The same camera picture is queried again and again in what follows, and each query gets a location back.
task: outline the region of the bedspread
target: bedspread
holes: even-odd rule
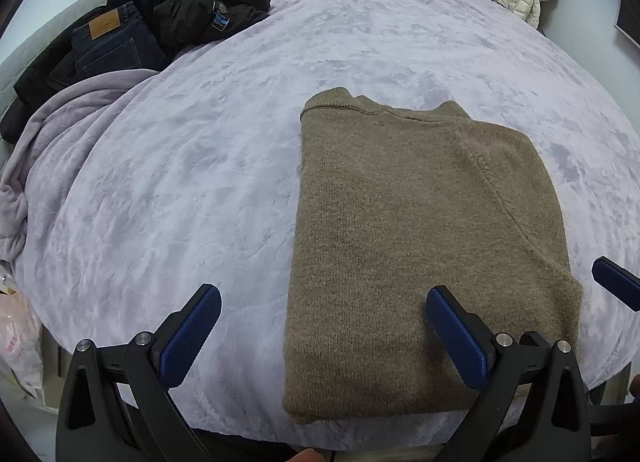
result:
[[[584,288],[583,377],[594,386],[622,369],[640,317],[590,268],[604,254],[640,271],[640,139],[596,80],[489,0],[272,4],[160,74],[93,77],[30,121],[2,174],[0,259],[55,339],[129,341],[212,283],[222,316],[171,390],[193,427],[335,449],[446,440],[462,412],[299,426],[282,409],[299,116],[344,86],[401,108],[455,100],[530,138]]]

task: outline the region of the padded headboard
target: padded headboard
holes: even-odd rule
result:
[[[65,8],[55,18],[47,21],[42,27],[30,35],[20,46],[0,63],[0,114],[4,115],[14,101],[14,82],[27,66],[80,16],[97,6],[104,5],[107,0],[78,0]]]

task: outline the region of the blue textured pad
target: blue textured pad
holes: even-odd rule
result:
[[[628,270],[613,263],[609,258],[600,257],[591,268],[593,279],[634,312],[640,310],[640,279]]]
[[[462,380],[468,387],[482,390],[489,381],[486,356],[437,288],[427,294],[425,312]]]
[[[221,310],[220,291],[211,285],[160,355],[158,379],[165,388],[182,384]]]

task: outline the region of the dark blue jeans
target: dark blue jeans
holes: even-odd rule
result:
[[[91,39],[89,24],[71,32],[79,78],[132,68],[163,70],[167,58],[133,2],[118,7],[120,26]]]

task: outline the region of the blue and black badge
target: blue and black badge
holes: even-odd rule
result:
[[[226,5],[216,0],[213,4],[213,18],[211,24],[221,32],[226,28],[230,19],[227,15]]]

